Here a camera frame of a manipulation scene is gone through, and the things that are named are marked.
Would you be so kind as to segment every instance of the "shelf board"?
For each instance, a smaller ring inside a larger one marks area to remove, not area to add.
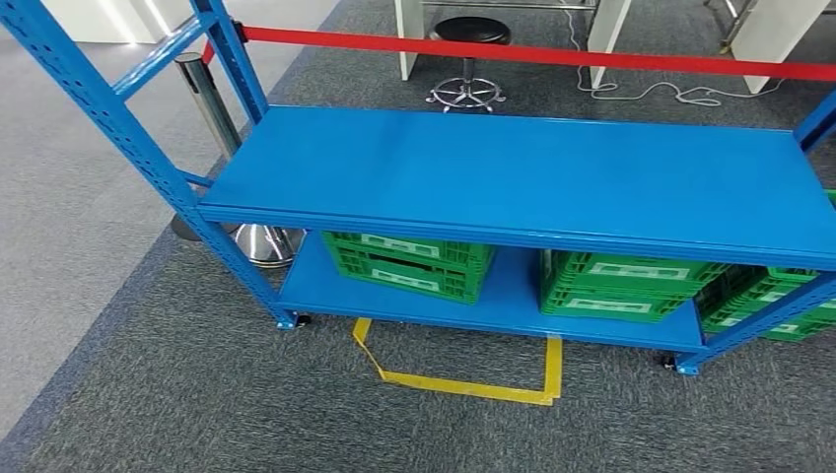
[[[216,222],[836,270],[788,131],[271,107],[198,206]]]
[[[659,323],[543,315],[537,307],[537,251],[500,247],[475,305],[340,276],[319,232],[309,233],[281,289],[292,310],[414,322],[566,340],[697,352],[704,350],[693,302]]]

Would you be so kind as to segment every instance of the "green plastic crate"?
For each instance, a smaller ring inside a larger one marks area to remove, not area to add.
[[[395,259],[351,243],[339,244],[330,250],[337,270],[343,276],[464,304],[476,303],[487,273],[487,267],[480,271],[459,271]]]
[[[552,251],[560,283],[573,288],[613,288],[693,296],[729,268],[724,263]]]
[[[812,270],[734,266],[701,293],[698,305],[707,317],[725,318],[733,312],[753,313],[812,281],[815,276],[816,272]],[[808,311],[803,317],[836,321],[836,300]]]
[[[462,269],[481,271],[491,259],[494,246],[435,239],[322,232],[329,246],[356,244],[376,254],[425,264],[447,263]]]
[[[703,330],[711,333],[719,333],[729,327],[736,325],[749,316],[748,313],[735,313],[720,320],[709,319],[703,321]],[[832,326],[830,323],[817,322],[798,318],[781,324],[765,333],[761,338],[779,340],[785,342],[799,342],[810,335],[814,335]]]
[[[549,250],[540,251],[540,310],[561,315],[658,322],[689,299],[683,295],[573,288],[561,284]]]

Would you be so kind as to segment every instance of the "black stool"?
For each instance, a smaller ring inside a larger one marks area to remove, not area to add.
[[[509,44],[511,30],[502,22],[490,18],[457,17],[438,23],[430,31],[430,38],[445,41]],[[461,77],[442,81],[430,91],[427,101],[443,103],[444,112],[451,108],[478,108],[494,111],[491,103],[505,101],[502,89],[488,80],[473,78],[475,59],[464,58]]]

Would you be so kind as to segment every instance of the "stool leg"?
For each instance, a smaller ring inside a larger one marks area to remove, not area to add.
[[[473,85],[473,75],[476,71],[476,60],[472,57],[465,57],[464,58],[464,68],[461,71],[461,78],[464,79],[464,92],[465,94],[470,94]]]

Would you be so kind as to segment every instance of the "yellow floor tape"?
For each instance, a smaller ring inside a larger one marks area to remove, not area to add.
[[[372,355],[369,347],[366,346],[366,337],[369,335],[369,328],[371,326],[372,320],[370,318],[358,318],[357,323],[354,325],[352,335],[354,336],[354,340],[357,341],[357,344],[360,345],[360,348],[369,356],[369,360],[375,365],[375,368],[381,375],[381,379],[385,382],[450,394],[524,402],[541,406],[551,406],[554,400],[560,397],[560,380],[563,371],[563,344],[559,338],[548,338],[546,341],[545,381],[543,383],[543,390],[534,391],[530,389],[517,389],[514,387],[442,379],[439,377],[419,376],[406,372],[388,372],[383,369],[381,364],[375,359],[375,356]]]

